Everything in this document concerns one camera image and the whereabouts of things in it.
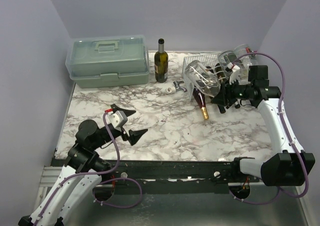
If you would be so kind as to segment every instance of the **white wire basket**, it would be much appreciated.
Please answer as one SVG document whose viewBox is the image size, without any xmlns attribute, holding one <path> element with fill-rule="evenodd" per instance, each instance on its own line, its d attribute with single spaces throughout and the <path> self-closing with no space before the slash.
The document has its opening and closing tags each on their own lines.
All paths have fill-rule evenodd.
<svg viewBox="0 0 320 226">
<path fill-rule="evenodd" d="M 183 68 L 182 68 L 182 77 L 185 81 L 185 86 L 188 91 L 188 96 L 190 100 L 193 98 L 192 93 L 194 91 L 194 84 L 190 81 L 190 79 L 186 76 L 185 70 L 186 67 L 194 60 L 200 61 L 204 66 L 210 66 L 210 69 L 213 69 L 215 74 L 217 73 L 215 71 L 215 65 L 218 63 L 218 55 L 220 52 L 213 52 L 210 54 L 200 54 L 200 55 L 193 55 L 188 56 L 183 59 Z"/>
</svg>

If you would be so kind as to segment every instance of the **marble countertop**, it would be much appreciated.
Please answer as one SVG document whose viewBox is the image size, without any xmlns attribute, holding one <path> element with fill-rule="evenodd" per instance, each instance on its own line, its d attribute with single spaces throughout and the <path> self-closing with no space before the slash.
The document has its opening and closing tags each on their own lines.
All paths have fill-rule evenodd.
<svg viewBox="0 0 320 226">
<path fill-rule="evenodd" d="M 220 114 L 217 106 L 207 100 L 210 119 L 203 120 L 195 102 L 181 91 L 167 95 L 162 89 L 182 79 L 185 56 L 194 53 L 169 52 L 168 80 L 157 83 L 154 70 L 154 52 L 149 53 L 150 75 L 146 85 L 111 88 L 74 88 L 70 106 L 55 158 L 65 159 L 75 143 L 79 124 L 95 120 L 102 127 L 102 115 L 111 104 L 135 109 L 124 128 L 148 128 L 137 144 L 131 146 L 117 139 L 122 160 L 170 161 L 232 161 L 234 157 L 255 157 L 266 160 L 272 155 L 271 142 L 261 115 L 251 106 L 234 107 Z M 97 149 L 103 159 L 116 159 L 112 145 Z"/>
</svg>

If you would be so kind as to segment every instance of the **metal faucet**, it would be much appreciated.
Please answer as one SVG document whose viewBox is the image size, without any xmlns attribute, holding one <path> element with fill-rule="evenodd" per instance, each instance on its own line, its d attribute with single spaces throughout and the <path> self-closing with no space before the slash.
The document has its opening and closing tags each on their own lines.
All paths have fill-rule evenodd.
<svg viewBox="0 0 320 226">
<path fill-rule="evenodd" d="M 175 80 L 175 81 L 173 82 L 174 87 L 175 87 L 175 90 L 176 90 L 176 91 L 183 90 L 184 92 L 186 92 L 187 89 L 186 89 L 185 87 L 180 86 L 180 84 L 183 84 L 183 83 L 184 83 L 183 80 Z"/>
</svg>

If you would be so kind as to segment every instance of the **plastic storage box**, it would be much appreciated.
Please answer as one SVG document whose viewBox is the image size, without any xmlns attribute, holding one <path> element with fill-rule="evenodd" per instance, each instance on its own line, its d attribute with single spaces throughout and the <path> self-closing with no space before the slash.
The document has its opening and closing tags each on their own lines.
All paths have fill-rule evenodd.
<svg viewBox="0 0 320 226">
<path fill-rule="evenodd" d="M 148 51 L 143 35 L 75 39 L 66 57 L 81 88 L 146 84 Z"/>
</svg>

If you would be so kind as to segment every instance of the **gray floor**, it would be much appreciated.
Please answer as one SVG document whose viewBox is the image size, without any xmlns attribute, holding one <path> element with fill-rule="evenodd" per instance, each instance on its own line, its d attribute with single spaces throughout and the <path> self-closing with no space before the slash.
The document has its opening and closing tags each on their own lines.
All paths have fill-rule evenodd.
<svg viewBox="0 0 320 226">
<path fill-rule="evenodd" d="M 267 201 L 275 188 L 252 186 L 250 199 Z M 137 196 L 114 196 L 115 204 L 132 204 Z M 144 195 L 128 210 L 101 207 L 87 198 L 73 212 L 67 226 L 307 226 L 300 201 L 286 195 L 273 204 L 251 206 L 230 195 Z"/>
</svg>

